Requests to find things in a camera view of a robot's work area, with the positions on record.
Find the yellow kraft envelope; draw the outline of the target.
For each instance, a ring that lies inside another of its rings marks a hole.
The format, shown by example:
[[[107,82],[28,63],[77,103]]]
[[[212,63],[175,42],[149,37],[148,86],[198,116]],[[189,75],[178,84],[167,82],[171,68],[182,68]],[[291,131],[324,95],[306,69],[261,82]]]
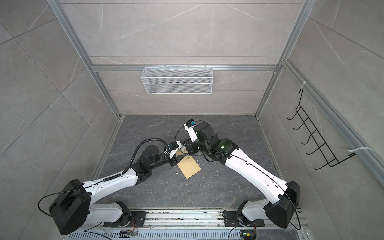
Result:
[[[176,152],[176,157],[179,161],[178,167],[180,168],[186,179],[189,179],[201,170],[200,166],[192,156],[189,156],[188,154],[185,154],[178,150]]]

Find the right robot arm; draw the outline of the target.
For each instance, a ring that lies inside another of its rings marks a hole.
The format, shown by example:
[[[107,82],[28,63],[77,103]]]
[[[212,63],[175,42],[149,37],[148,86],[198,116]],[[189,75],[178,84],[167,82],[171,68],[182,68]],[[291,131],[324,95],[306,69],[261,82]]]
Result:
[[[189,138],[180,143],[190,156],[196,153],[210,162],[219,162],[234,170],[264,196],[260,201],[243,201],[236,211],[236,220],[248,226],[256,220],[269,219],[276,226],[286,229],[300,202],[301,187],[295,181],[286,182],[271,174],[233,141],[220,139],[210,124],[205,121],[188,120],[184,124]]]

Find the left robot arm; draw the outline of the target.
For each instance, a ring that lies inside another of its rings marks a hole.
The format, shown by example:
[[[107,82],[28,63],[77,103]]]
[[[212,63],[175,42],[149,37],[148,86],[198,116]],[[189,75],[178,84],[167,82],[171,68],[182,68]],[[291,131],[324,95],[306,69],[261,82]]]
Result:
[[[93,224],[105,223],[108,227],[125,227],[132,223],[129,208],[122,202],[99,204],[98,201],[119,190],[145,181],[154,168],[165,164],[177,164],[178,147],[172,143],[168,150],[160,153],[155,145],[150,145],[131,167],[103,179],[80,182],[72,180],[58,194],[49,207],[61,235],[69,235],[77,229]]]

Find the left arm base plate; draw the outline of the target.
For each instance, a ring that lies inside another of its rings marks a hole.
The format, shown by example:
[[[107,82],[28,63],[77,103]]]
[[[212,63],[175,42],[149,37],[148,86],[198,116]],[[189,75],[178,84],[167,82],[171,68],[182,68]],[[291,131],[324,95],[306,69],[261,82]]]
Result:
[[[144,222],[146,219],[147,212],[144,211],[134,211],[130,214],[123,214],[115,223],[105,222],[103,227],[111,228],[143,228]]]

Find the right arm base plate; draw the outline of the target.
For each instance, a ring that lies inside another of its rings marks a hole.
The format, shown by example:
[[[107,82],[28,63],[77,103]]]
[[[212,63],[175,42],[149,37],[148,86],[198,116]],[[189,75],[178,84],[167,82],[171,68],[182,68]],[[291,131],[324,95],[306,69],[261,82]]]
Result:
[[[250,221],[236,211],[222,211],[225,227],[264,227],[264,220]]]

